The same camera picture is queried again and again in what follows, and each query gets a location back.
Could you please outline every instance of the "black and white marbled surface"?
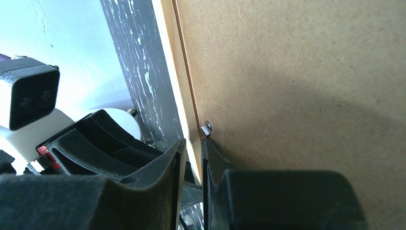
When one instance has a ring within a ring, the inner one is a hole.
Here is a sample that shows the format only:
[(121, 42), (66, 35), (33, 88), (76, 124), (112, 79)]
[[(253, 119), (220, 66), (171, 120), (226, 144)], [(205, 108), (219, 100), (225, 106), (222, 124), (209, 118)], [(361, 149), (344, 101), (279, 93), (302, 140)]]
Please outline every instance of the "black and white marbled surface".
[(165, 151), (183, 136), (151, 0), (101, 0), (141, 132)]

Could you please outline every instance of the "white plastic part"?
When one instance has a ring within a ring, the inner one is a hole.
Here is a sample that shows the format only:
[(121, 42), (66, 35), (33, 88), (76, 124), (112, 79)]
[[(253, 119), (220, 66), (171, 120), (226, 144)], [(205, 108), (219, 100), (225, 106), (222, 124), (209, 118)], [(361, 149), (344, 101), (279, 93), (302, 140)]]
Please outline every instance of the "white plastic part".
[(24, 172), (28, 162), (38, 157), (35, 147), (73, 124), (73, 120), (58, 109), (17, 131), (0, 126), (0, 149), (15, 158), (12, 166), (17, 175)]
[(0, 80), (0, 127), (9, 128), (12, 84)]

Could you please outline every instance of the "white wall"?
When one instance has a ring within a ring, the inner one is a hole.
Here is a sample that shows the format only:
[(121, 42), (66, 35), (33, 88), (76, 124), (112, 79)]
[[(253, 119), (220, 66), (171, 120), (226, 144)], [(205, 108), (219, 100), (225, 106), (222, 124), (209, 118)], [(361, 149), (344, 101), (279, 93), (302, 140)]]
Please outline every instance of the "white wall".
[(73, 119), (132, 107), (99, 0), (0, 1), (0, 53), (58, 65), (56, 107)]

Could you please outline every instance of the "metal bolt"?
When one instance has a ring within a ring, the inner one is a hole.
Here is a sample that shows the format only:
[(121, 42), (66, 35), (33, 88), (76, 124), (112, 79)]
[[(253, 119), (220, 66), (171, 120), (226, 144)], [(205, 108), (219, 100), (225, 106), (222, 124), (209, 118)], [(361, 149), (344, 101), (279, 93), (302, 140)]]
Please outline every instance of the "metal bolt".
[(153, 147), (154, 149), (157, 149), (157, 146), (156, 146), (155, 143), (154, 143), (154, 139), (152, 139), (152, 138), (147, 138), (147, 139), (144, 140), (144, 142), (145, 142), (148, 146)]
[(200, 129), (205, 136), (208, 136), (212, 132), (212, 125), (210, 124), (210, 122), (206, 121), (204, 126), (200, 127)]
[(132, 109), (128, 109), (127, 113), (129, 113), (131, 116), (137, 116), (138, 111), (136, 109), (132, 108)]

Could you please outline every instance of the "brown cardboard surface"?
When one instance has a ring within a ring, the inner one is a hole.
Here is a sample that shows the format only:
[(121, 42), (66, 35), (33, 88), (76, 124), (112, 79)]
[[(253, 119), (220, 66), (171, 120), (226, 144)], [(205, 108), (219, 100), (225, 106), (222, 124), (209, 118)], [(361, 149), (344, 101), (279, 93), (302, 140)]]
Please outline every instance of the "brown cardboard surface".
[(406, 1), (178, 0), (200, 122), (235, 164), (327, 169), (406, 228)]

